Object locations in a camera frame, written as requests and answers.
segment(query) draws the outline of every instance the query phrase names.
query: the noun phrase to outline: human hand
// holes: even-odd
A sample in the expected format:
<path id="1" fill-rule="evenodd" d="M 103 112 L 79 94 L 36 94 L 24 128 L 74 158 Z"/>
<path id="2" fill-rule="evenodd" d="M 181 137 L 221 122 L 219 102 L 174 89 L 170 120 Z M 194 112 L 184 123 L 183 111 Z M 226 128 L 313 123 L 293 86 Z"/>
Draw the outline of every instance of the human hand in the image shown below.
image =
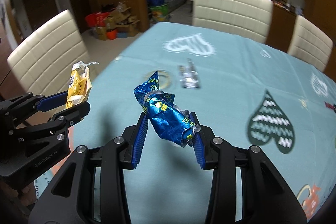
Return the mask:
<path id="1" fill-rule="evenodd" d="M 3 190 L 5 195 L 8 198 L 17 198 L 18 192 L 17 190 L 12 189 L 8 184 L 0 180 L 0 188 Z M 20 201 L 23 206 L 27 207 L 30 204 L 33 204 L 36 201 L 36 191 L 34 182 L 26 186 L 22 189 L 22 196 L 20 197 Z"/>

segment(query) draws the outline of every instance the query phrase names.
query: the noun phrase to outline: chair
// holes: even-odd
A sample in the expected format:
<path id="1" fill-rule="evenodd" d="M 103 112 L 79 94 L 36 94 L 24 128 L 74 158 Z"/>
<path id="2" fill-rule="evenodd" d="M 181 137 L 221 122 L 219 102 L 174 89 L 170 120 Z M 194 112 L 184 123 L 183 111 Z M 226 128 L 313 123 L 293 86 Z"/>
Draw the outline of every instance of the chair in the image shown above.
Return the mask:
<path id="1" fill-rule="evenodd" d="M 287 53 L 324 71 L 331 51 L 332 40 L 302 16 L 295 19 L 294 31 Z"/>
<path id="2" fill-rule="evenodd" d="M 271 0 L 194 0 L 193 26 L 238 34 L 265 43 L 272 21 Z"/>
<path id="3" fill-rule="evenodd" d="M 45 96 L 68 89 L 72 65 L 77 61 L 88 63 L 90 56 L 69 10 L 34 31 L 7 59 L 26 92 Z M 91 66 L 91 80 L 95 75 Z"/>

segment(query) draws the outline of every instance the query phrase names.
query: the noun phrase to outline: blue candy wrapper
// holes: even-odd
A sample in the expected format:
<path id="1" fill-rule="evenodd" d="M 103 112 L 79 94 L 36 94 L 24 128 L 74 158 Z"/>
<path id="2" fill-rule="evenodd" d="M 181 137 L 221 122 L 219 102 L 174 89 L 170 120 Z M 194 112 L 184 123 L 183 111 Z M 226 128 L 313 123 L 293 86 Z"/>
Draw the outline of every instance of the blue candy wrapper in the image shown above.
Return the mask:
<path id="1" fill-rule="evenodd" d="M 160 90 L 157 71 L 135 88 L 134 95 L 160 138 L 182 147 L 192 146 L 191 139 L 200 127 L 188 119 L 187 110 L 182 111 L 173 104 L 174 94 Z"/>

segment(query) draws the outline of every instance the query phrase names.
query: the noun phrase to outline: yellow wrapper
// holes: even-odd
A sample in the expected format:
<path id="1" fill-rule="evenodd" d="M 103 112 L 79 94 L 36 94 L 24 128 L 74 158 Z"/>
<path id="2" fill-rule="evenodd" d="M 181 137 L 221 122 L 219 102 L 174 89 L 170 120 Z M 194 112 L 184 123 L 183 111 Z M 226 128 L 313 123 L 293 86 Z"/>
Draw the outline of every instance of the yellow wrapper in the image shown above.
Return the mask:
<path id="1" fill-rule="evenodd" d="M 81 61 L 73 65 L 69 82 L 66 108 L 70 108 L 74 105 L 80 104 L 83 101 L 87 101 L 90 90 L 92 88 L 92 84 L 89 78 L 89 68 L 87 67 L 90 64 L 84 64 Z M 83 70 L 84 68 L 85 72 L 79 74 L 79 71 Z"/>

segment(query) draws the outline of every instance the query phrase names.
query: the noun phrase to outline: blue tablecloth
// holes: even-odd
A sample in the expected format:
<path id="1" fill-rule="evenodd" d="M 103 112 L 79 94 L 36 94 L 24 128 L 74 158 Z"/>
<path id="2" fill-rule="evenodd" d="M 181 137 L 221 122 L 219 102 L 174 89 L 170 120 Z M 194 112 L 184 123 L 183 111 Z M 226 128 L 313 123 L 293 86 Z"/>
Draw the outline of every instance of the blue tablecloth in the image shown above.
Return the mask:
<path id="1" fill-rule="evenodd" d="M 179 84 L 177 66 L 187 58 L 195 63 L 200 89 Z M 74 146 L 102 146 L 136 124 L 142 108 L 133 90 L 158 69 L 170 75 L 164 91 L 176 94 L 174 103 L 196 112 L 216 136 L 242 148 L 264 144 L 268 136 L 261 148 L 305 201 L 307 218 L 320 208 L 336 183 L 336 113 L 325 104 L 336 103 L 336 85 L 313 66 L 238 35 L 175 23 L 153 26 L 93 82 L 91 111 L 74 128 Z M 274 128 L 263 128 L 262 116 L 255 119 L 263 111 Z M 285 118 L 279 122 L 277 115 Z M 276 123 L 285 125 L 281 140 Z M 160 139 L 149 125 L 140 164 L 124 176 L 133 224 L 204 223 L 212 171 L 200 169 L 192 148 Z M 239 187 L 237 198 L 240 219 Z"/>

